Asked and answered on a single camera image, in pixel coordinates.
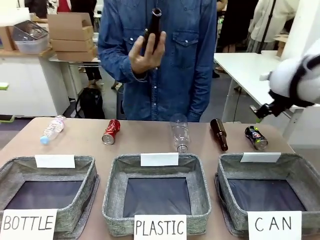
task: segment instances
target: blue bottle cap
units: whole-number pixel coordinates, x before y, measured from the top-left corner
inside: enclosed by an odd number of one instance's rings
[[[40,143],[47,145],[47,144],[49,144],[49,142],[50,142],[50,140],[47,136],[40,137]]]

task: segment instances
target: clear plastic bottle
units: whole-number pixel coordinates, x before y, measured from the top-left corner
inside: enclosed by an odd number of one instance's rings
[[[43,136],[40,138],[40,142],[44,145],[47,145],[55,139],[58,134],[64,129],[65,127],[65,116],[58,115],[56,116],[46,127],[43,131]]]
[[[176,113],[171,117],[170,125],[176,151],[180,154],[185,154],[188,151],[190,143],[187,117]]]

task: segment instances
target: white cabinet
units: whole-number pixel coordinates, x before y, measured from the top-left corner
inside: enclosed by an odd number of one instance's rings
[[[1,57],[0,114],[23,117],[56,116],[69,106],[66,86],[56,62],[45,58]]]

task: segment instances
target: red soda can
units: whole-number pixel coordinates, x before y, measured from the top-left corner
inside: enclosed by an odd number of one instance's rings
[[[102,142],[106,145],[114,144],[116,134],[120,131],[120,126],[120,122],[117,119],[111,119],[102,136]]]

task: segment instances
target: hand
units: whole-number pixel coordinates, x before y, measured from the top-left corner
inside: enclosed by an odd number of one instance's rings
[[[160,66],[162,56],[165,53],[166,35],[167,34],[165,31],[161,32],[158,45],[154,50],[156,36],[155,34],[151,33],[148,38],[144,56],[140,55],[144,43],[144,37],[138,37],[128,54],[134,74],[143,74],[150,69]]]

